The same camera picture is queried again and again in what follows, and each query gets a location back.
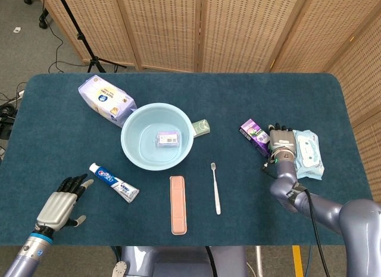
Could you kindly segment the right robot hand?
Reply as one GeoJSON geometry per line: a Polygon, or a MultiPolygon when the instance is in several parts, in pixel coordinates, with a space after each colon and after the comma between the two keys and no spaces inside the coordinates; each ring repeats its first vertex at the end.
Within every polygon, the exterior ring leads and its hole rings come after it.
{"type": "Polygon", "coordinates": [[[268,131],[270,135],[269,147],[272,152],[279,148],[286,148],[294,154],[296,153],[295,134],[291,128],[275,123],[268,125],[268,131]]]}

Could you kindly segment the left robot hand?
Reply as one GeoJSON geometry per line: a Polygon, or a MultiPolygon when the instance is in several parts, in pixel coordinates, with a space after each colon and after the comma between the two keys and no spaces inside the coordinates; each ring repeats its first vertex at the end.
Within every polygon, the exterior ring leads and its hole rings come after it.
{"type": "Polygon", "coordinates": [[[93,184],[93,179],[87,179],[87,176],[68,177],[60,183],[38,214],[36,231],[57,232],[66,226],[78,227],[86,220],[85,215],[76,219],[71,219],[70,215],[80,197],[93,184]]]}

